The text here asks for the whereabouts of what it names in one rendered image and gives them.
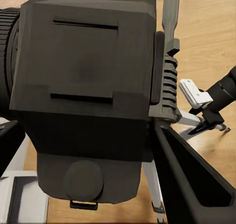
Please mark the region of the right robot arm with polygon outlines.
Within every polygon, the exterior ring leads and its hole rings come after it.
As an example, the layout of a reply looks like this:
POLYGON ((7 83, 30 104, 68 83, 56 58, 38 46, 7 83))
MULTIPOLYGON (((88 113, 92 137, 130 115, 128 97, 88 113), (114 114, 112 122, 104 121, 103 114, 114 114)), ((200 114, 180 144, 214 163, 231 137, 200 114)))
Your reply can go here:
POLYGON ((189 113, 203 113, 205 120, 189 132, 197 134, 225 121, 219 111, 236 100, 236 66, 206 92, 200 91, 190 79, 181 79, 179 86, 192 107, 189 113))

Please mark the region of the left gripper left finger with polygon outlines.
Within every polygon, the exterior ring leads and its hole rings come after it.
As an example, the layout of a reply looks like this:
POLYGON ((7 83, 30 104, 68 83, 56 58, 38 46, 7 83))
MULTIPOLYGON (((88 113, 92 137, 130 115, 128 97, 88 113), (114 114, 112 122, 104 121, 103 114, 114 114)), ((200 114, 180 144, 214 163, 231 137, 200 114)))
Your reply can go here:
POLYGON ((17 120, 0 124, 0 178, 26 138, 26 132, 17 120))

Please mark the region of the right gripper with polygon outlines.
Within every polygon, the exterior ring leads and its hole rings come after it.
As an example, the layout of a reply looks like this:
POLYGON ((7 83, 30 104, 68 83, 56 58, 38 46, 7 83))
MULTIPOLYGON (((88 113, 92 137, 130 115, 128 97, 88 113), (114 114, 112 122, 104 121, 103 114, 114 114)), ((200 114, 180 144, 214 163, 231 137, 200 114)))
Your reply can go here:
POLYGON ((231 96, 230 93, 222 87, 220 80, 210 87, 207 92, 212 97, 213 101, 209 103, 205 109, 199 107, 198 109, 192 108, 189 111, 189 113, 193 115, 197 115, 198 113, 202 112, 203 119, 205 119, 196 128, 191 130, 189 135, 194 135, 201 131, 212 128, 214 125, 222 124, 225 120, 219 111, 236 100, 235 97, 231 96))

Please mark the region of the digital camera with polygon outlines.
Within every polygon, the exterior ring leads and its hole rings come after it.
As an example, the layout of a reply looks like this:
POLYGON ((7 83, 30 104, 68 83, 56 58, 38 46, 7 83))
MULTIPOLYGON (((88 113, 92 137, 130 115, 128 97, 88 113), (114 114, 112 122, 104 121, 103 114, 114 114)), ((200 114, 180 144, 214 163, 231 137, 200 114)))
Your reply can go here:
POLYGON ((149 107, 160 102, 165 33, 156 25, 156 0, 0 9, 0 117, 33 143, 40 189, 70 208, 137 196, 149 107))

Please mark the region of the camera tripod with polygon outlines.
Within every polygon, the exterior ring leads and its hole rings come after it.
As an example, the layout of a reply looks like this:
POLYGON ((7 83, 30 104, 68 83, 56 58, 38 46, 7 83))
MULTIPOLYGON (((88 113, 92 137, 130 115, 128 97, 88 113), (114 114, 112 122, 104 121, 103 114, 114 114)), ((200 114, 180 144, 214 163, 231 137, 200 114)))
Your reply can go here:
POLYGON ((157 213, 158 224, 165 224, 162 214, 165 214, 163 198, 157 175, 156 165, 149 138, 150 120, 155 119, 171 124, 191 125, 192 127, 178 133, 185 141, 212 129, 220 131, 230 131, 225 124, 214 125, 214 127, 201 131, 194 135, 189 132, 201 124, 205 119, 180 110, 177 107, 177 70, 178 61, 173 56, 180 51, 180 39, 174 38, 175 29, 178 25, 179 0, 163 0, 162 27, 165 33, 164 57, 162 69, 162 83, 160 102, 157 105, 150 105, 147 121, 147 131, 143 151, 143 168, 147 179, 148 188, 151 195, 151 203, 155 213, 157 213))

